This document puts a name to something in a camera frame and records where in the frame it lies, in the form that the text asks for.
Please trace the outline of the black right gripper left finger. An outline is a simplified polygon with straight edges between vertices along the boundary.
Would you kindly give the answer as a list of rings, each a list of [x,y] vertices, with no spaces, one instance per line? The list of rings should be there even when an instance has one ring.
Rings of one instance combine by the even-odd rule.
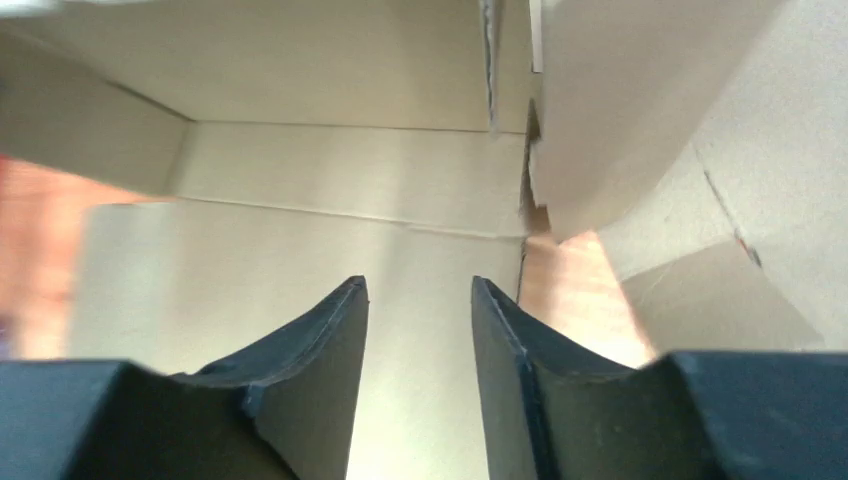
[[[5,361],[5,479],[342,479],[366,280],[193,374],[125,360]]]

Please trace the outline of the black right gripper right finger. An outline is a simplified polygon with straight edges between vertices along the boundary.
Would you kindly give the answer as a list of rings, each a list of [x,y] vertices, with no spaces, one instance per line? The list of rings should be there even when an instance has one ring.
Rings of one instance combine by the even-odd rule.
[[[471,315],[493,479],[843,479],[847,358],[675,351],[607,359],[475,277]]]

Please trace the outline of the brown cardboard box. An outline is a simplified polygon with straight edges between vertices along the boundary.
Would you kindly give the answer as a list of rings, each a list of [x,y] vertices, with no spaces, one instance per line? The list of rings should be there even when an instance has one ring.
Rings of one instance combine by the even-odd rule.
[[[531,204],[660,350],[847,346],[843,1],[71,1],[1,18],[1,149],[89,217],[67,351],[164,371],[364,275],[348,475],[481,479],[469,287]]]

